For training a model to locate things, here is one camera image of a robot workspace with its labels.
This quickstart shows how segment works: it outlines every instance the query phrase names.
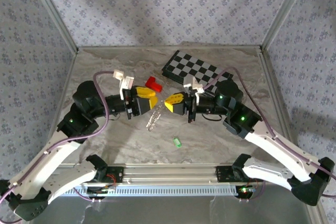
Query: black and white checkerboard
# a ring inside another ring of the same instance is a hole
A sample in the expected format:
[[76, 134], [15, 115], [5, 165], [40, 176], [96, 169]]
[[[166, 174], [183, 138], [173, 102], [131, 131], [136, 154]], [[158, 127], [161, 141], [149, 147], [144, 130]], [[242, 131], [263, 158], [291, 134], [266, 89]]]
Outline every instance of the black and white checkerboard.
[[[196, 80], [200, 84], [205, 86], [211, 82], [221, 71], [222, 69], [220, 68], [217, 68], [213, 65], [210, 65], [209, 63], [206, 63], [178, 50], [163, 67], [162, 75], [172, 79], [173, 81], [183, 84], [183, 78], [186, 77], [187, 74], [191, 74], [192, 76], [196, 77]], [[218, 79], [218, 82], [232, 78], [232, 76], [232, 74], [226, 72]], [[216, 89], [216, 85], [211, 85], [207, 90], [205, 90], [205, 94], [214, 96]]]

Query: gray marble tabletop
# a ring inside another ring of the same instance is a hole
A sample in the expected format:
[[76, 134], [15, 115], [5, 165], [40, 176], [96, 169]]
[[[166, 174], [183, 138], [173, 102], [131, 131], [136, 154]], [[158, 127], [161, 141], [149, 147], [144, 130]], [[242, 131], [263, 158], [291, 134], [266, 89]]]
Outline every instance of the gray marble tabletop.
[[[85, 80], [92, 80], [93, 74], [101, 70], [119, 69], [132, 73], [135, 76], [134, 84], [139, 86], [144, 86], [149, 76], [154, 76], [163, 86], [163, 91], [157, 94], [159, 101], [184, 91], [182, 85], [161, 75], [162, 67], [175, 51], [176, 48], [169, 47], [80, 50], [60, 118], [69, 111], [77, 86]], [[270, 123], [280, 132], [267, 82], [254, 49], [184, 47], [181, 51], [219, 68], [237, 67]], [[119, 81], [111, 75], [105, 74], [98, 80], [106, 96], [118, 93]], [[236, 76], [234, 80], [243, 90]], [[255, 110], [247, 98], [243, 101]], [[146, 125], [151, 115], [152, 111], [128, 120], [126, 114], [121, 114], [117, 121], [111, 121], [99, 136], [87, 140], [64, 163], [78, 163], [91, 154], [100, 155], [108, 164], [231, 163], [241, 153], [252, 154], [263, 161], [274, 161], [257, 146], [230, 134], [221, 122], [210, 122], [198, 115], [196, 122], [188, 124], [187, 116], [165, 109], [153, 131], [148, 132]], [[97, 121], [102, 125], [104, 118]], [[180, 139], [181, 148], [174, 145], [173, 137]]]

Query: patterned wallpaper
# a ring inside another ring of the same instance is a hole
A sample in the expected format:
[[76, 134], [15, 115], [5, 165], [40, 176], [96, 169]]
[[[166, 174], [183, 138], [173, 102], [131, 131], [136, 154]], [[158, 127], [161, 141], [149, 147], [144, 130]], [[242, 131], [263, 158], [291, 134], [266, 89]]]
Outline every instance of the patterned wallpaper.
[[53, 0], [77, 46], [259, 45], [283, 0]]
[[47, 141], [72, 54], [40, 0], [0, 5], [0, 178], [10, 179]]
[[[300, 147], [336, 161], [336, 0], [297, 0], [268, 52]], [[322, 199], [330, 223], [335, 203]]]

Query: red block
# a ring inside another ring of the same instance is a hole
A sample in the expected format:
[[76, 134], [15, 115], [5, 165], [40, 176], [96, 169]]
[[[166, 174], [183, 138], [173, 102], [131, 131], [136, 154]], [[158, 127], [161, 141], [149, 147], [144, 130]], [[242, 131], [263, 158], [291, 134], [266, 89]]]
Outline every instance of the red block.
[[150, 89], [156, 91], [156, 92], [161, 92], [161, 91], [162, 91], [162, 86], [159, 85], [159, 84], [157, 84], [157, 83], [155, 82], [155, 78], [152, 77], [152, 76], [149, 77], [149, 79], [148, 79], [148, 81], [146, 82], [145, 86], [146, 86], [147, 88], [150, 88]]

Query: wall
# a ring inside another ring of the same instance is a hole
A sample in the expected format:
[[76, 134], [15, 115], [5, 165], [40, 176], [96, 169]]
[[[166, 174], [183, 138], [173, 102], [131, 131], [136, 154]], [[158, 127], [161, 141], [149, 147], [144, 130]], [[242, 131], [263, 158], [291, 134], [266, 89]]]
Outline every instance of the wall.
[[259, 45], [283, 0], [53, 0], [77, 46]]
[[0, 5], [0, 177], [10, 179], [44, 146], [72, 55], [40, 0]]
[[[336, 161], [336, 0], [297, 0], [268, 52], [300, 147]], [[336, 223], [335, 200], [322, 203]]]

